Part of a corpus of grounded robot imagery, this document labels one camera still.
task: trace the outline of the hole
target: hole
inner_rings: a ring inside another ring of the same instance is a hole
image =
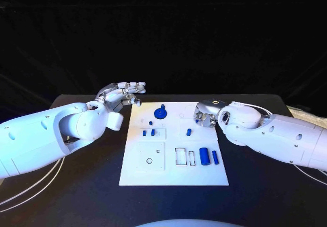
[[[48,129],[48,127],[46,127],[45,122],[41,122],[41,125],[42,125],[44,129],[46,130],[46,129]]]
[[[303,138],[303,134],[299,134],[296,139],[300,140],[301,138]]]
[[[16,137],[15,137],[15,135],[13,135],[12,133],[9,133],[9,138],[10,138],[12,140],[16,139]]]

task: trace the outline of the robotic hand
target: robotic hand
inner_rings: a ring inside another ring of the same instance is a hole
[[[0,179],[31,172],[120,130],[124,105],[141,105],[144,82],[111,83],[88,103],[72,103],[0,124]],[[64,142],[62,134],[75,139]]]
[[[195,110],[196,124],[221,126],[228,140],[271,158],[327,171],[327,129],[313,123],[252,108],[251,104],[205,100]]]

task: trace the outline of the white cable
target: white cable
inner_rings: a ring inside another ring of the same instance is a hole
[[[319,170],[319,171],[327,176],[327,173],[323,170]]]
[[[273,115],[273,113],[271,113],[265,108],[262,108],[261,106],[257,106],[257,105],[252,105],[252,104],[248,104],[248,103],[239,103],[239,104],[248,105],[248,106],[252,106],[252,107],[257,107],[257,108],[265,110],[265,112],[268,113],[268,115]]]
[[[297,165],[294,165],[297,167],[297,169],[310,177],[313,178],[316,181],[319,181],[320,183],[323,183],[324,185],[327,185],[327,183],[324,183],[323,181],[320,181],[319,179],[316,179],[313,176],[310,176],[300,168]]]
[[[64,166],[64,161],[62,161],[61,166],[59,166],[59,169],[58,169],[58,171],[57,171],[57,175],[58,175],[58,173],[59,173],[59,171],[61,171],[62,166]],[[23,203],[26,203],[31,199],[33,199],[33,198],[44,192],[44,190],[48,188],[49,184],[52,183],[52,181],[54,181],[55,178],[57,178],[57,175],[55,175],[55,177],[52,178],[52,180],[51,180],[51,182],[48,183],[48,185],[44,187],[44,189],[42,189],[42,190],[41,190],[29,199],[26,199],[26,200],[25,200],[22,203],[19,203],[18,205],[15,205],[15,206],[9,207],[8,209],[2,210],[0,213],[5,212],[5,211],[8,211],[8,210],[10,210],[10,209],[13,209],[15,207],[18,207],[18,206],[22,205]]]
[[[55,166],[52,167],[51,171],[46,173],[46,175],[42,177],[42,179],[25,190],[22,191],[19,194],[16,194],[10,199],[5,200],[3,202],[0,202],[0,205],[5,204],[6,202],[9,202],[10,200],[13,200],[15,198],[18,198],[20,195],[23,195],[48,177],[48,175],[52,173],[57,165],[59,164],[61,159],[57,161]]]

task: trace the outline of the white board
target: white board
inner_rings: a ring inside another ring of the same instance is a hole
[[[162,104],[167,110],[167,117],[159,120],[154,117],[154,110]],[[133,106],[121,186],[228,185],[216,130],[201,127],[195,123],[195,108],[196,102],[143,103],[141,107]],[[208,166],[202,165],[201,148],[209,150],[211,164]],[[218,154],[218,165],[214,162],[214,150]]]

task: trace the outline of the black table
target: black table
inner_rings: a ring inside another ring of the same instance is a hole
[[[275,95],[139,97],[143,102],[196,102],[216,98],[262,106],[271,112],[291,116]],[[93,99],[94,96],[62,95],[52,107]],[[118,186],[130,113],[131,106],[126,106],[121,110],[126,117],[121,130],[107,129],[103,137],[67,157],[62,171],[41,195],[0,213],[0,226],[131,227],[180,218],[219,220],[244,226],[327,225],[327,187],[293,165],[275,161],[248,147],[234,145],[219,128],[229,186]],[[0,187],[0,201],[28,188],[52,165],[6,179]],[[319,172],[309,168],[306,171],[310,174]],[[46,183],[2,208],[23,201]]]

